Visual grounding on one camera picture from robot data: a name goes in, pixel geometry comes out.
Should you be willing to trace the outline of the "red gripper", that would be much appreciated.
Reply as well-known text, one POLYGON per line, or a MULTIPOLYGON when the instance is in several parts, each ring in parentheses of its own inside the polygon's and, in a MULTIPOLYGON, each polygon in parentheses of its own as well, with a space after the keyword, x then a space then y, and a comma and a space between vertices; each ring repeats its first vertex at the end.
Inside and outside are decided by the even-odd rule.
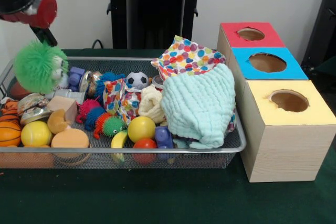
POLYGON ((56 16, 56 0, 34 0, 26 10, 13 14, 1 14, 1 19, 12 23, 28 24, 40 42, 45 41, 49 46, 57 46, 57 40, 49 30, 56 16))

